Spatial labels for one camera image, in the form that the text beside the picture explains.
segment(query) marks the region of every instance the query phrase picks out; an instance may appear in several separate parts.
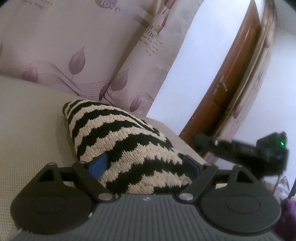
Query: beige sofa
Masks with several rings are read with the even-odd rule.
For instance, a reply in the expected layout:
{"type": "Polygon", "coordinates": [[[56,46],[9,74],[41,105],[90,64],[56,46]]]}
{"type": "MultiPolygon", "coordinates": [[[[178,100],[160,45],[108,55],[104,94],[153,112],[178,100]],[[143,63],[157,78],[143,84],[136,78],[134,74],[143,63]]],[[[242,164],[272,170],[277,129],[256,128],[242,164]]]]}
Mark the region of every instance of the beige sofa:
{"type": "MultiPolygon", "coordinates": [[[[9,207],[30,179],[49,162],[64,167],[77,160],[62,107],[78,98],[0,76],[0,241],[17,231],[9,207]]],[[[205,163],[163,123],[143,119],[163,132],[175,148],[205,163]]]]}

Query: zebra print cushion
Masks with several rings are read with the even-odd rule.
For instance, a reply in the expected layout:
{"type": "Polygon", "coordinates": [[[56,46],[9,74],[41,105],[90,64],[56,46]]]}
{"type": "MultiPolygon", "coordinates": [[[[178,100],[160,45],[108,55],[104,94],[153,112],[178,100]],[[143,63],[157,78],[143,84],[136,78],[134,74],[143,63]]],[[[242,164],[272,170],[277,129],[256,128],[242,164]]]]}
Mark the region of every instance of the zebra print cushion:
{"type": "Polygon", "coordinates": [[[75,100],[66,103],[78,160],[108,155],[99,182],[113,194],[177,194],[191,184],[171,142],[156,128],[111,105],[75,100]]]}

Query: brown wooden door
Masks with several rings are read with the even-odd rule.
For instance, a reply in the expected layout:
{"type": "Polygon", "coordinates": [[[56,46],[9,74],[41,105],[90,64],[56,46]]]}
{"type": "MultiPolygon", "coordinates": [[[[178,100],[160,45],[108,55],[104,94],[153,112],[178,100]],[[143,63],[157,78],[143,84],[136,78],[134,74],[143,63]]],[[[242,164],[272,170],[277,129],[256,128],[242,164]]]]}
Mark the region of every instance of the brown wooden door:
{"type": "Polygon", "coordinates": [[[260,34],[260,20],[251,0],[239,32],[212,85],[179,135],[194,148],[197,133],[212,135],[237,90],[252,58],[260,34]]]}

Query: purple cloth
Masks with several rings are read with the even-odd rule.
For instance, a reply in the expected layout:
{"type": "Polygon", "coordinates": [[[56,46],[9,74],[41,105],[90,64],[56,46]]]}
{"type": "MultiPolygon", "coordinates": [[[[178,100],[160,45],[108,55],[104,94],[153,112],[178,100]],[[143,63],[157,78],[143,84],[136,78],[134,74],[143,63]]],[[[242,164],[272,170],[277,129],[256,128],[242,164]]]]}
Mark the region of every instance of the purple cloth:
{"type": "Polygon", "coordinates": [[[296,202],[285,199],[281,203],[281,217],[274,227],[274,232],[284,241],[296,238],[296,202]]]}

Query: door handle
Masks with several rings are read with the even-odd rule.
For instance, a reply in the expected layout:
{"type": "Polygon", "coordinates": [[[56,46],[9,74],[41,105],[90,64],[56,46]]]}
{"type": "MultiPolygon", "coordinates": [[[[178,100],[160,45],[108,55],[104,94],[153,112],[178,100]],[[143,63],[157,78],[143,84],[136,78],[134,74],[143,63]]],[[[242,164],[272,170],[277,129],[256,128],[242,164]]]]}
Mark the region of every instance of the door handle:
{"type": "Polygon", "coordinates": [[[227,89],[225,83],[223,82],[223,80],[224,80],[224,75],[221,76],[221,78],[220,78],[220,80],[219,80],[216,88],[214,89],[212,95],[215,95],[216,94],[216,92],[220,89],[220,86],[222,86],[223,89],[225,90],[225,92],[227,92],[228,89],[227,89]]]}

